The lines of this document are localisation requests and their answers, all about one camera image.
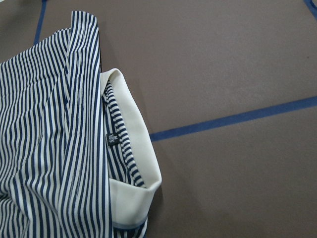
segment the blue line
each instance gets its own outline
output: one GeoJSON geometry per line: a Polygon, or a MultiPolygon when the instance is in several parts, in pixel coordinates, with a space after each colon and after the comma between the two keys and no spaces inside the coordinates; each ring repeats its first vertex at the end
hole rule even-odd
{"type": "Polygon", "coordinates": [[[317,6],[315,6],[312,0],[304,0],[304,2],[317,20],[317,6]]]}
{"type": "Polygon", "coordinates": [[[218,118],[214,120],[209,120],[197,124],[187,125],[171,130],[165,130],[150,135],[151,141],[165,140],[173,137],[178,137],[182,135],[187,135],[195,132],[200,132],[204,130],[210,130],[222,126],[237,124],[249,120],[255,120],[260,118],[266,118],[282,113],[288,113],[292,111],[297,111],[305,108],[311,108],[317,106],[317,97],[302,99],[290,103],[284,103],[268,108],[258,109],[246,113],[240,113],[224,118],[218,118]]]}
{"type": "Polygon", "coordinates": [[[36,45],[40,40],[40,34],[43,24],[43,19],[45,15],[45,9],[46,9],[46,0],[42,0],[42,8],[41,8],[41,14],[38,22],[38,27],[36,28],[35,38],[34,38],[34,45],[36,45]]]}

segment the navy and white striped fabric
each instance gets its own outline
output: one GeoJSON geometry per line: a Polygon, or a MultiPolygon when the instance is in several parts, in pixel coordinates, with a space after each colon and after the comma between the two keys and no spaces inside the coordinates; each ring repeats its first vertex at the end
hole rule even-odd
{"type": "Polygon", "coordinates": [[[97,19],[85,12],[0,64],[0,237],[144,236],[147,220],[112,224],[109,179],[146,185],[111,83],[100,91],[97,19]]]}

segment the fabric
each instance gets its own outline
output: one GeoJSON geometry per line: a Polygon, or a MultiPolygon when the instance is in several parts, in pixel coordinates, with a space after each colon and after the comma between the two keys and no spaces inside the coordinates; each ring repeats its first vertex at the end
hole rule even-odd
{"type": "Polygon", "coordinates": [[[144,237],[159,167],[93,15],[0,64],[0,135],[0,237],[144,237]]]}

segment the brown floor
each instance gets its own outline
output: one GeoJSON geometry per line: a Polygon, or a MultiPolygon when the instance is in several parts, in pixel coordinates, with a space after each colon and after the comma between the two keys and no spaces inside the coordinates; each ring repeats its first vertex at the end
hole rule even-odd
{"type": "MultiPolygon", "coordinates": [[[[49,0],[40,39],[98,18],[150,133],[317,96],[302,0],[49,0]]],[[[41,1],[0,3],[0,61],[33,45],[41,1]]],[[[148,238],[316,238],[317,108],[154,142],[148,238]]]]}

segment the inner striped lining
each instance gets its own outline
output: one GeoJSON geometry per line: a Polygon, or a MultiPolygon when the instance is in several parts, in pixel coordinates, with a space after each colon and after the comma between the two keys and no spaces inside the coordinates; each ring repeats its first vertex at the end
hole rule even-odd
{"type": "Polygon", "coordinates": [[[109,81],[102,98],[105,111],[105,135],[117,133],[120,141],[116,145],[107,145],[109,177],[133,186],[145,188],[142,176],[134,161],[130,138],[109,81]]]}

